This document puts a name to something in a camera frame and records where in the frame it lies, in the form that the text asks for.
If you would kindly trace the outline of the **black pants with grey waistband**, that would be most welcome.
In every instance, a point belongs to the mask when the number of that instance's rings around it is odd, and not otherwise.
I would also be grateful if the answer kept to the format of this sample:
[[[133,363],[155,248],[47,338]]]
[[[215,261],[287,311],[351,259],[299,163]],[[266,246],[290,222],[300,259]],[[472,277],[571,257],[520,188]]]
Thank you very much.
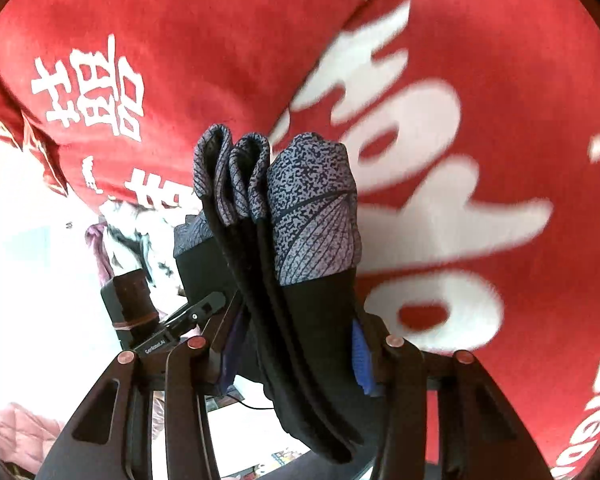
[[[277,156],[265,136],[211,126],[194,151],[199,214],[174,231],[188,296],[239,292],[250,315],[238,372],[260,382],[282,427],[350,463],[376,436],[376,403],[353,366],[362,256],[347,149],[299,134]]]

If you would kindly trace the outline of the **pile of mixed clothes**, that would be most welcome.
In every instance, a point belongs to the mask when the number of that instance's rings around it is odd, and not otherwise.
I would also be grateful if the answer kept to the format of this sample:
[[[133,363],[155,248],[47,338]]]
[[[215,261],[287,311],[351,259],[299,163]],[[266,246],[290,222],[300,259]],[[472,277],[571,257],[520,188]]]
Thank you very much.
[[[185,212],[107,200],[99,207],[98,220],[104,227],[102,247],[112,273],[142,269],[161,316],[181,307],[186,298],[174,259],[174,229],[184,222]]]

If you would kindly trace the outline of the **pink garment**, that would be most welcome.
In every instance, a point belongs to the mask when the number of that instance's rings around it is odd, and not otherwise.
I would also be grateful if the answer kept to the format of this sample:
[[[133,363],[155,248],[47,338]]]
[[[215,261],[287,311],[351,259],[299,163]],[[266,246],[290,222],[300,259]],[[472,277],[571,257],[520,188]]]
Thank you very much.
[[[15,403],[0,406],[0,460],[17,472],[40,470],[64,424],[38,416]]]

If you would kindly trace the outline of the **red blanket with white characters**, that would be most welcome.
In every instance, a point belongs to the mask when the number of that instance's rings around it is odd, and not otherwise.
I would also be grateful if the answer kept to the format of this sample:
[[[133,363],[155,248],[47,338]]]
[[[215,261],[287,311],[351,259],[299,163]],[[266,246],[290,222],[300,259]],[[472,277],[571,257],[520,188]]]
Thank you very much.
[[[557,479],[600,473],[600,30],[579,0],[9,0],[0,139],[53,190],[199,207],[216,122],[343,144],[367,310],[467,349]]]

